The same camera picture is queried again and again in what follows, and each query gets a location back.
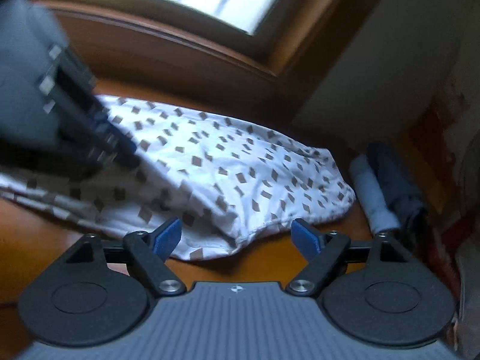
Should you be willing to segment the white patterned pyjama pants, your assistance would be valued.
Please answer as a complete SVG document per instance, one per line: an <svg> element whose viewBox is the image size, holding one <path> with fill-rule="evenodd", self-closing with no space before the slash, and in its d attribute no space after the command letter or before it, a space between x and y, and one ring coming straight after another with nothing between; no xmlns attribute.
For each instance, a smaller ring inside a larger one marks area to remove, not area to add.
<svg viewBox="0 0 480 360"><path fill-rule="evenodd" d="M295 219L342 218L356 195L329 150L241 119L159 102L101 96L137 146L140 166L108 165L89 180L3 168L1 195L120 239L182 222L180 260L233 255Z"/></svg>

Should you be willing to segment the dark navy folded garment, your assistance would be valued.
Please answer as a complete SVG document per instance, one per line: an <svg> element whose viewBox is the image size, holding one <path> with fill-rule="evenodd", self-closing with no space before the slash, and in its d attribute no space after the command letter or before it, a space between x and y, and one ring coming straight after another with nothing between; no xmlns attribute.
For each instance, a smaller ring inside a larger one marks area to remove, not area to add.
<svg viewBox="0 0 480 360"><path fill-rule="evenodd" d="M422 192L391 146L377 141L368 146L366 154L387 207L397 216L403 229L410 229L426 210Z"/></svg>

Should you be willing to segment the rolled light blue towel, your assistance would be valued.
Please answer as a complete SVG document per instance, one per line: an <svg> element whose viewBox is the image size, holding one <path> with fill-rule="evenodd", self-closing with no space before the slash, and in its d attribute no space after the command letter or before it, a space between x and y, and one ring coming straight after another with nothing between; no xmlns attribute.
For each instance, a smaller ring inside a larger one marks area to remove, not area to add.
<svg viewBox="0 0 480 360"><path fill-rule="evenodd" d="M381 187L364 154L352 160L349 174L371 233L376 236L378 233L399 229L400 221L386 205Z"/></svg>

